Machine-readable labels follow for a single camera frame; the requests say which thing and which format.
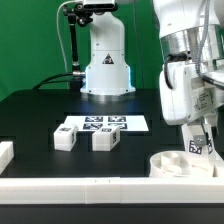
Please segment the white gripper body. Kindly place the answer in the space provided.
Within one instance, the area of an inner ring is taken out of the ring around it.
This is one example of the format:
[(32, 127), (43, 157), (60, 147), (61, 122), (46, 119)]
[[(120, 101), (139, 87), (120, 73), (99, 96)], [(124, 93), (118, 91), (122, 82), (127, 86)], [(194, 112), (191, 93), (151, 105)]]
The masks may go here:
[(207, 84), (195, 72), (195, 65), (173, 62), (167, 65), (170, 89), (160, 73), (162, 114), (168, 125), (190, 123), (224, 105), (224, 91)]

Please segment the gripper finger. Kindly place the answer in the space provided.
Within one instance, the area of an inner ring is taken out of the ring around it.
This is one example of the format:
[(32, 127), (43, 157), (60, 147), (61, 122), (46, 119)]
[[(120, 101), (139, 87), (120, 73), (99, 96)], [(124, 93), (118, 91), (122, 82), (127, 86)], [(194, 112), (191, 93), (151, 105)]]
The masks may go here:
[(192, 122), (189, 129), (196, 146), (205, 146), (207, 144), (207, 134), (201, 120)]

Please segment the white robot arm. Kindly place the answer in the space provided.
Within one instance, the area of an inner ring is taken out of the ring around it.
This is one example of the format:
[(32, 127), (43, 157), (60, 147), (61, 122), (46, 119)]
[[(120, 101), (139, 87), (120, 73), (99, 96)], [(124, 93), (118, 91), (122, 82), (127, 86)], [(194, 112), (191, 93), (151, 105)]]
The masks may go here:
[[(212, 139), (208, 117), (224, 104), (224, 0), (152, 0), (159, 23), (163, 117), (204, 146)], [(84, 0), (92, 24), (91, 61), (82, 91), (98, 97), (133, 92), (124, 56), (124, 27), (111, 11), (116, 0)]]

